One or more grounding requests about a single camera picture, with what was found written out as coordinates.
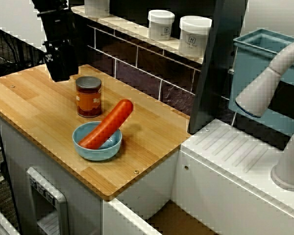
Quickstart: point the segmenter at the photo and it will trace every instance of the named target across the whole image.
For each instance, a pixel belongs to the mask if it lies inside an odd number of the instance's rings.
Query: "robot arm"
[[[69,80],[78,73],[78,64],[71,39],[77,37],[73,12],[66,0],[32,0],[39,11],[47,41],[45,62],[55,82]]]

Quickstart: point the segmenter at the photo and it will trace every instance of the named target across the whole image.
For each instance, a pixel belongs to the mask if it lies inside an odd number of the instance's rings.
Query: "tin can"
[[[101,80],[83,76],[76,80],[77,113],[84,118],[94,118],[101,114]]]

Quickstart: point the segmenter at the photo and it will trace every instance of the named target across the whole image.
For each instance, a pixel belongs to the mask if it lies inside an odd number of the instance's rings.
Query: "orange can label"
[[[76,91],[76,104],[82,110],[93,110],[101,104],[100,93],[84,94]]]

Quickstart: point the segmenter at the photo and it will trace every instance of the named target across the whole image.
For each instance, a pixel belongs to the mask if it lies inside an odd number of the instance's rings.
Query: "red sausage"
[[[121,100],[104,120],[78,144],[88,149],[98,149],[125,122],[133,111],[133,104],[128,99]]]

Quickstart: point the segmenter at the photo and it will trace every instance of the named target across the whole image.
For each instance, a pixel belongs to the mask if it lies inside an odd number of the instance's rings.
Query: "plastic jar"
[[[172,24],[175,15],[170,11],[151,10],[148,13],[148,36],[155,41],[167,41],[170,39]]]
[[[77,113],[84,118],[101,114],[101,80],[96,77],[79,77],[76,82]]]
[[[200,16],[184,16],[180,21],[178,50],[189,57],[204,57],[212,20]]]

